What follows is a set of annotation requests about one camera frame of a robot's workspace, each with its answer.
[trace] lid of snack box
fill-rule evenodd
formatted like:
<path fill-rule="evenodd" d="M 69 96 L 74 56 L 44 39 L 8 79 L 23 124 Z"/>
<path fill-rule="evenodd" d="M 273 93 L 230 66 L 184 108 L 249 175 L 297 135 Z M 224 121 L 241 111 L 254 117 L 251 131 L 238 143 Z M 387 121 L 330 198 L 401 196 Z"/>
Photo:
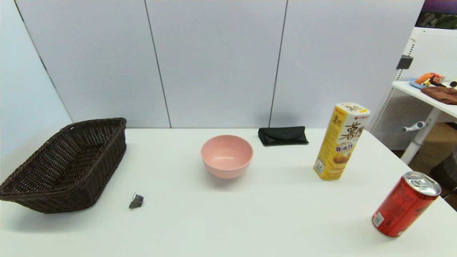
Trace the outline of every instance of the lid of snack box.
<path fill-rule="evenodd" d="M 367 108 L 363 107 L 360 104 L 356 104 L 353 102 L 344 102 L 344 103 L 338 103 L 336 106 L 340 107 L 341 109 L 355 115 L 369 115 L 370 110 Z"/>

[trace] white wall panel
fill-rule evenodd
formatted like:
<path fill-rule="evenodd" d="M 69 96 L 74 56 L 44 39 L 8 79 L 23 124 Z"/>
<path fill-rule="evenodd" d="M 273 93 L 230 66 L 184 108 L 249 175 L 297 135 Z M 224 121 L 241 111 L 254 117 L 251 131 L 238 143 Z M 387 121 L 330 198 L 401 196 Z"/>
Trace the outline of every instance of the white wall panel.
<path fill-rule="evenodd" d="M 71 120 L 46 74 L 14 0 L 2 0 L 0 17 L 1 158 L 6 158 L 37 134 L 49 132 L 48 135 L 52 135 Z M 23 156 L 19 161 L 22 163 L 26 158 Z M 12 170 L 3 166 L 0 170 L 2 182 Z"/>
<path fill-rule="evenodd" d="M 72 119 L 169 127 L 144 1 L 17 1 Z"/>
<path fill-rule="evenodd" d="M 268 126 L 285 0 L 147 0 L 171 126 Z"/>
<path fill-rule="evenodd" d="M 415 27 L 404 54 L 414 57 L 411 67 L 400 70 L 397 80 L 415 79 L 427 72 L 457 79 L 457 30 Z"/>
<path fill-rule="evenodd" d="M 324 128 L 338 102 L 375 111 L 423 0 L 289 0 L 271 126 Z"/>

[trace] yellow snack box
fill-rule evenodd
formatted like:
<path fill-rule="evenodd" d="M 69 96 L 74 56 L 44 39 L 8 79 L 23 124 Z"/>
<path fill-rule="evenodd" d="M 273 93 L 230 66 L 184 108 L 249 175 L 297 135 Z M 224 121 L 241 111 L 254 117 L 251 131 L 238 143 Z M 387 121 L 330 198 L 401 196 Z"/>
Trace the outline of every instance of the yellow snack box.
<path fill-rule="evenodd" d="M 314 164 L 314 171 L 320 178 L 341 177 L 369 116 L 370 111 L 356 103 L 336 104 Z"/>

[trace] pull tab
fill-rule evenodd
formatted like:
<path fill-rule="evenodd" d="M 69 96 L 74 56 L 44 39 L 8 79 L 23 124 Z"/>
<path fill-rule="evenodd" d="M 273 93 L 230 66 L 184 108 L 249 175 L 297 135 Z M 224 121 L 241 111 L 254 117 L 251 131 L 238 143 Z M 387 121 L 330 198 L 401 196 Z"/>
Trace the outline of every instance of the pull tab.
<path fill-rule="evenodd" d="M 411 183 L 417 187 L 423 187 L 427 185 L 425 179 L 411 179 Z"/>

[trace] barcode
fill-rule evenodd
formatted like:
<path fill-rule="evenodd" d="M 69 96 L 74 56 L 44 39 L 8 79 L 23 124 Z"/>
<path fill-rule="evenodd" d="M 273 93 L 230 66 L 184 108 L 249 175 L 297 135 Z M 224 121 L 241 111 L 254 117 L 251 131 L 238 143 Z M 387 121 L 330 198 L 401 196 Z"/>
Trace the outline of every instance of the barcode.
<path fill-rule="evenodd" d="M 318 158 L 316 161 L 316 164 L 314 165 L 314 168 L 319 172 L 319 175 L 322 175 L 322 172 L 324 171 L 325 165 L 324 163 Z"/>
<path fill-rule="evenodd" d="M 378 227 L 382 222 L 384 221 L 384 217 L 381 215 L 380 212 L 376 214 L 376 216 L 373 219 L 373 224 Z"/>

